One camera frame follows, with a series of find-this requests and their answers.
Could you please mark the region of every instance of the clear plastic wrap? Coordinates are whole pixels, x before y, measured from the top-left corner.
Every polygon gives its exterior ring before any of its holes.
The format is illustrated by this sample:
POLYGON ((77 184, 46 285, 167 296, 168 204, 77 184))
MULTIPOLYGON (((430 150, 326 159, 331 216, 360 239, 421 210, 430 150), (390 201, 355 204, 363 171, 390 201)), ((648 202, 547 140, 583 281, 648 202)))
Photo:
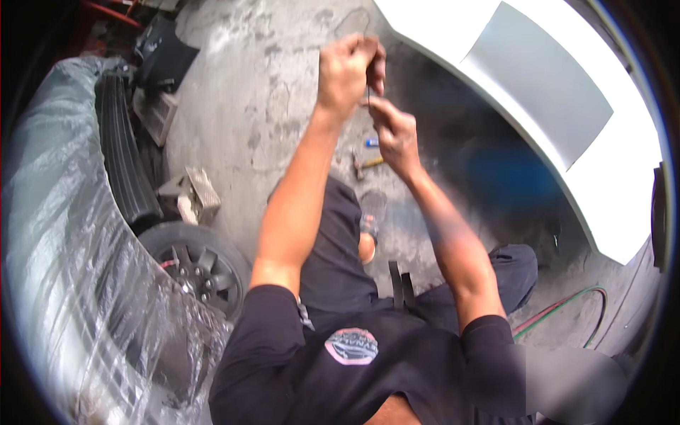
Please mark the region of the clear plastic wrap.
POLYGON ((104 169, 94 86, 123 64, 57 63, 5 146, 5 306, 46 394, 74 422, 209 423, 228 324, 144 250, 104 169))

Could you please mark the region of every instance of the left hand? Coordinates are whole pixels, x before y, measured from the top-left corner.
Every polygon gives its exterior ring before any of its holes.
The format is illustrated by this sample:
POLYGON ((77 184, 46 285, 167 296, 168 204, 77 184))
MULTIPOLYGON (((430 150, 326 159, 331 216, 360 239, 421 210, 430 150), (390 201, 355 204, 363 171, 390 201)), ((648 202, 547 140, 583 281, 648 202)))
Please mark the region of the left hand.
POLYGON ((377 37, 349 35, 319 54, 317 107, 342 124, 356 109, 367 79, 377 95, 385 91, 385 48, 377 37))

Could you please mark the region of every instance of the wire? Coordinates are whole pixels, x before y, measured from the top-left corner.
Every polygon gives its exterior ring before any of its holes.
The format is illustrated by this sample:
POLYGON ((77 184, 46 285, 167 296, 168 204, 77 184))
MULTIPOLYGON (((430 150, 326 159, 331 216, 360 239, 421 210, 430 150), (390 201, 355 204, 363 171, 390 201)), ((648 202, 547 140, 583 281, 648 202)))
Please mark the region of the wire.
POLYGON ((167 269, 168 267, 177 265, 177 264, 179 264, 179 263, 180 263, 180 262, 177 261, 177 260, 163 261, 163 262, 160 264, 160 267, 161 267, 161 269, 167 269))
POLYGON ((595 337, 595 334, 600 329, 600 326, 602 326, 602 321, 605 319, 605 314, 607 312, 607 290, 599 285, 591 286, 590 288, 586 288, 584 290, 576 292, 574 295, 570 295, 558 301, 557 303, 554 303, 553 305, 546 307, 537 315, 532 316, 529 320, 517 326, 513 330, 513 333, 515 333, 513 340, 517 341, 522 335, 532 330, 537 324, 541 323, 551 314, 555 313, 557 310, 561 309, 563 306, 567 305, 571 301, 574 301, 575 299, 579 298, 581 295, 587 294, 592 291, 597 291, 602 294, 602 310, 600 311, 600 318, 597 321, 597 326, 595 326, 595 329, 593 330, 592 334, 590 334, 590 337, 583 346, 583 348, 586 348, 592 342, 593 338, 595 337))

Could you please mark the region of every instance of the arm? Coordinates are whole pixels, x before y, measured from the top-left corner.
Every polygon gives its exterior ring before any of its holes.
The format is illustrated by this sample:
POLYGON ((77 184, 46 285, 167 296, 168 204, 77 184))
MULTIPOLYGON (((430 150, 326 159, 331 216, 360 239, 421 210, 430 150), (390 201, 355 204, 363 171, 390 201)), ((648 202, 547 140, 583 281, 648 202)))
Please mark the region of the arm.
POLYGON ((330 161, 343 122, 356 109, 368 77, 382 93, 385 50, 355 34, 319 55, 317 103, 300 144, 265 211, 250 288, 274 284, 300 290, 300 269, 319 230, 330 161))
POLYGON ((437 264, 456 300, 461 334, 481 316, 505 317, 484 246, 420 164, 415 118, 382 98, 371 99, 370 113, 380 153, 409 187, 428 223, 437 264))

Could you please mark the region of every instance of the red hose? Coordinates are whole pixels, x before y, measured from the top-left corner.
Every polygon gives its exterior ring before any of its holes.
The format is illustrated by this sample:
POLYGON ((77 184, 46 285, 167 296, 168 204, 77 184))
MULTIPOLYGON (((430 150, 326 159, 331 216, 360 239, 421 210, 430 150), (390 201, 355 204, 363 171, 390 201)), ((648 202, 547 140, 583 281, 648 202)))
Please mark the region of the red hose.
POLYGON ((133 27, 135 27, 137 29, 143 29, 143 27, 136 20, 133 20, 132 18, 129 18, 129 17, 125 16, 124 14, 118 13, 115 10, 111 10, 108 7, 104 7, 102 5, 99 5, 99 4, 96 4, 96 3, 93 3, 93 2, 87 1, 87 0, 80 0, 80 4, 82 4, 85 7, 89 7, 90 9, 99 10, 100 12, 103 12, 103 13, 109 15, 109 16, 112 16, 112 17, 114 17, 118 20, 121 20, 128 25, 132 25, 133 27))

